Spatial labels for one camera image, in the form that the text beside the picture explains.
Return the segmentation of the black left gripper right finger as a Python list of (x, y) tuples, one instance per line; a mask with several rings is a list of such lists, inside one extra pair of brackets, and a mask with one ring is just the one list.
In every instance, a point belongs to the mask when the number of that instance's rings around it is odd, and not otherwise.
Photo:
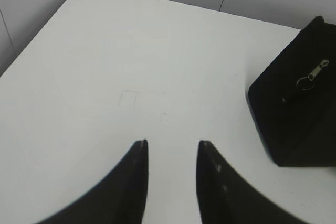
[(202, 223), (302, 223), (246, 182), (210, 141), (198, 144), (196, 191)]

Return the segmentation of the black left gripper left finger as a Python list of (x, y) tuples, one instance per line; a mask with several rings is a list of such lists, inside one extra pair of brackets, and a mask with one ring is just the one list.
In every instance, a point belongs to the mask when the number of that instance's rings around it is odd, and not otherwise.
[(141, 223), (148, 194), (149, 147), (136, 141), (99, 183), (43, 223)]

